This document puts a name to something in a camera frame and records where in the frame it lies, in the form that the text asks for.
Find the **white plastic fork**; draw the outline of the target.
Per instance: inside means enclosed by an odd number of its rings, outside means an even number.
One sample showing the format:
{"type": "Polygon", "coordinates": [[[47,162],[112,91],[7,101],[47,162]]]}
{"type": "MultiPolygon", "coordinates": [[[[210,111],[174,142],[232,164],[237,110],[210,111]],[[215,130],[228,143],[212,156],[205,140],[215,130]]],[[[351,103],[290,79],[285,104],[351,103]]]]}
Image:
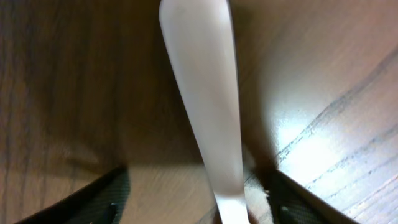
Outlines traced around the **white plastic fork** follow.
{"type": "Polygon", "coordinates": [[[162,0],[159,20],[221,221],[248,223],[229,3],[162,0]]]}

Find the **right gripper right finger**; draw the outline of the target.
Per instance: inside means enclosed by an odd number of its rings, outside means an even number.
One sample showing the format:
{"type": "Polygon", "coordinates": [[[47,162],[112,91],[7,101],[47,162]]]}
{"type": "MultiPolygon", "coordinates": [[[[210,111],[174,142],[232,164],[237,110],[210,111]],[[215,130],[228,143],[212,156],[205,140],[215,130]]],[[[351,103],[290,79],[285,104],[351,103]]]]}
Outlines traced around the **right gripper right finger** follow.
{"type": "Polygon", "coordinates": [[[257,173],[276,224],[357,224],[278,170],[257,173]]]}

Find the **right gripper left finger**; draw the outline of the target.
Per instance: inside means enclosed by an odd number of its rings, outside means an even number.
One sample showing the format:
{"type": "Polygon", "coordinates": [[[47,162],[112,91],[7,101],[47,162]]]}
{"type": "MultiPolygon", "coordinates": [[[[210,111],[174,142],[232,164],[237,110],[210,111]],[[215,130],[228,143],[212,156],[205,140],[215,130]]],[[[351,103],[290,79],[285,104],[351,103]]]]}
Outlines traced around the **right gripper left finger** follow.
{"type": "Polygon", "coordinates": [[[104,176],[18,224],[119,223],[130,193],[125,167],[104,176]]]}

